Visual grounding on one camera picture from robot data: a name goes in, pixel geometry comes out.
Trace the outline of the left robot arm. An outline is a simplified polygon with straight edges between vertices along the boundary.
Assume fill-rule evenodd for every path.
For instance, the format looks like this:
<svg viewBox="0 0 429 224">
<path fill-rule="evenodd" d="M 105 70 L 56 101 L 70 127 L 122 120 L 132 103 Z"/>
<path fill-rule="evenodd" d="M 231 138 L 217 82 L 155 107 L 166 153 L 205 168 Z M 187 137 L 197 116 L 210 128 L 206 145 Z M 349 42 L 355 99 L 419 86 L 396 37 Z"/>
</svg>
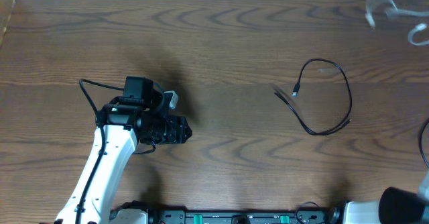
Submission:
<svg viewBox="0 0 429 224">
<path fill-rule="evenodd" d="M 56 223 L 157 223 L 150 211 L 121 207 L 114 211 L 113 201 L 123 171 L 139 144 L 183 144 L 192 130 L 185 117 L 171 115 L 178 95 L 165 91 L 144 77 L 128 76 L 121 95 L 101 109 L 94 103 L 95 135 L 88 160 L 77 185 Z"/>
</svg>

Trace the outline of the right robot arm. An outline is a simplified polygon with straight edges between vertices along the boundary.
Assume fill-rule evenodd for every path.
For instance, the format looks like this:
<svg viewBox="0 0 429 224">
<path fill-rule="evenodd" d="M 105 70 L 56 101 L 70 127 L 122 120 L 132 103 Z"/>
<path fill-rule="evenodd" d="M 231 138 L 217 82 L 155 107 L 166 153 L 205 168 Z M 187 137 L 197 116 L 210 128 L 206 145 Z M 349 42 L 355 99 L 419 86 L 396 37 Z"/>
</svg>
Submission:
<svg viewBox="0 0 429 224">
<path fill-rule="evenodd" d="M 387 188 L 378 201 L 347 202 L 331 209 L 328 223 L 342 224 L 428 224 L 428 176 L 417 193 Z"/>
</svg>

